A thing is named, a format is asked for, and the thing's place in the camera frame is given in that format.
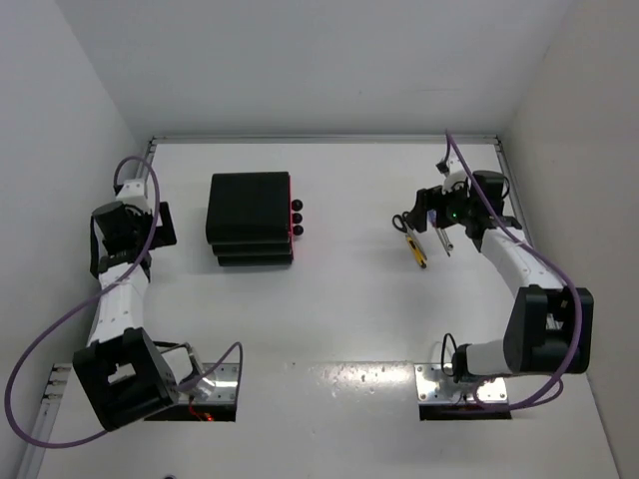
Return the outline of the black handled scissors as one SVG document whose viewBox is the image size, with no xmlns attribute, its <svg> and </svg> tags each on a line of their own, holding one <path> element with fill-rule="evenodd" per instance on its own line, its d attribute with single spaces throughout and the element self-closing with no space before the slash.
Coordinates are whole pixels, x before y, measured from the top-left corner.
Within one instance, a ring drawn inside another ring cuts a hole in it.
<svg viewBox="0 0 639 479">
<path fill-rule="evenodd" d="M 420 244 L 418 238 L 416 237 L 415 233 L 413 230 L 410 230 L 409 228 L 407 228 L 404 224 L 403 224 L 403 220 L 401 215 L 394 215 L 391 219 L 392 225 L 393 227 L 398 230 L 399 232 L 403 233 L 404 235 L 404 239 L 406 236 L 411 237 L 417 244 L 417 246 L 420 248 L 421 252 L 423 253 L 423 255 L 426 257 L 426 262 L 427 262 L 427 256 L 423 250 L 422 245 Z"/>
</svg>

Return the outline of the yellow utility knife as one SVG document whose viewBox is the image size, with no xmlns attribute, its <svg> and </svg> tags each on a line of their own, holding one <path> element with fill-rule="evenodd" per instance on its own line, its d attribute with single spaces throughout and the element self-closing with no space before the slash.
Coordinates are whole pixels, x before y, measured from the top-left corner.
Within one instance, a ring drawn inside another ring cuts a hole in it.
<svg viewBox="0 0 639 479">
<path fill-rule="evenodd" d="M 406 236 L 405 239 L 418 266 L 422 269 L 426 269 L 427 268 L 426 257 L 423 255 L 420 248 L 417 246 L 416 242 L 409 236 Z"/>
</svg>

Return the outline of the black drawer cabinet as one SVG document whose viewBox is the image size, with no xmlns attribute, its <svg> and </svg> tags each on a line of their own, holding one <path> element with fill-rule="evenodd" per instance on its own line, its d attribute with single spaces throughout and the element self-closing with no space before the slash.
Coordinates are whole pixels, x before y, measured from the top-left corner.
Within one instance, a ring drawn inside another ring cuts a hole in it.
<svg viewBox="0 0 639 479">
<path fill-rule="evenodd" d="M 205 234 L 218 264 L 290 265 L 287 172 L 212 175 Z"/>
</svg>

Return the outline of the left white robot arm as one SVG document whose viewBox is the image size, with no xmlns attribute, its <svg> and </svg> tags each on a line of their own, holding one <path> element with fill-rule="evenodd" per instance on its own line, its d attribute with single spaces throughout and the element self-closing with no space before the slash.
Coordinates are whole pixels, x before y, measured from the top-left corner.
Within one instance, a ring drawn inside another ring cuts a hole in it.
<svg viewBox="0 0 639 479">
<path fill-rule="evenodd" d="M 181 384 L 202 365 L 186 343 L 156 343 L 143 327 L 151 256 L 143 250 L 174 245 L 167 203 L 116 200 L 91 216 L 91 273 L 101 286 L 97 320 L 73 369 L 107 431 L 178 404 Z"/>
</svg>

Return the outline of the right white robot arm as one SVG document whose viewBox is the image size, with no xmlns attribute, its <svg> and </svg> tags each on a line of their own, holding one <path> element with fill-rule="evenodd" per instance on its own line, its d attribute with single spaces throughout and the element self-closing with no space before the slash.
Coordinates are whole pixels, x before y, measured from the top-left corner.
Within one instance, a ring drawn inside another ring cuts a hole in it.
<svg viewBox="0 0 639 479">
<path fill-rule="evenodd" d="M 495 267 L 514 297 L 502 338 L 455 347 L 456 382 L 490 375 L 582 374 L 590 363 L 594 297 L 586 288 L 569 290 L 558 274 L 528 251 L 519 221 L 504 214 L 509 181 L 501 173 L 476 171 L 417 191 L 413 208 L 401 218 L 410 232 L 460 225 L 476 249 Z"/>
</svg>

